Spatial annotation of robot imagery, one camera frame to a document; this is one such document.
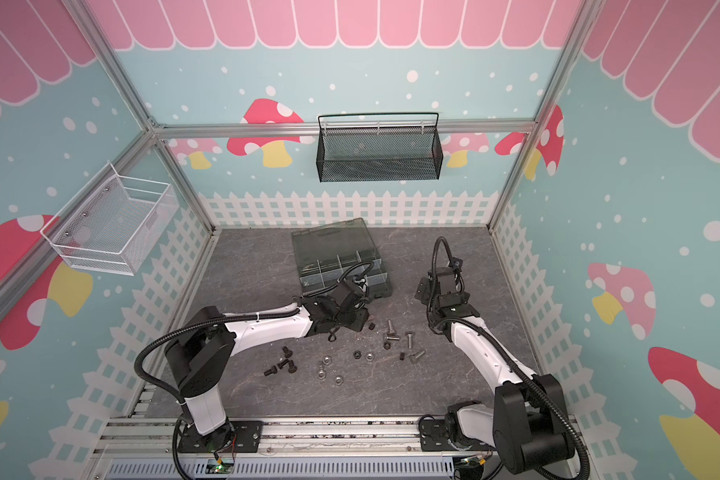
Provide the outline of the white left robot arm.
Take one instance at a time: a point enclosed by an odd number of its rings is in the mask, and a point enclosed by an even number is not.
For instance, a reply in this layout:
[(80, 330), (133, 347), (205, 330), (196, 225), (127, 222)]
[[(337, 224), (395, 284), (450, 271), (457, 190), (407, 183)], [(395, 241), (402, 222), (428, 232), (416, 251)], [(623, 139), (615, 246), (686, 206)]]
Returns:
[(368, 319), (367, 288), (352, 280), (295, 299), (291, 304), (247, 314), (200, 310), (164, 354), (190, 425), (203, 437), (231, 430), (218, 384), (229, 359), (279, 340), (362, 330)]

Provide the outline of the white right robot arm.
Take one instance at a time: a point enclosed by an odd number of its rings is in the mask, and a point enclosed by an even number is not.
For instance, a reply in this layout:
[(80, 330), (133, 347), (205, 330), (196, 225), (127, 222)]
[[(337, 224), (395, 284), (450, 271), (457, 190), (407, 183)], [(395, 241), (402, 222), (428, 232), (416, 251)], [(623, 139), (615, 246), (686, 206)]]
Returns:
[(489, 331), (469, 303), (458, 267), (435, 267), (415, 294), (426, 307), (429, 328), (462, 351), (493, 390), (493, 405), (454, 405), (446, 417), (451, 438), (492, 447), (508, 472), (559, 476), (549, 465), (577, 457), (578, 479), (587, 479), (590, 460), (565, 406), (560, 383), (524, 365)]

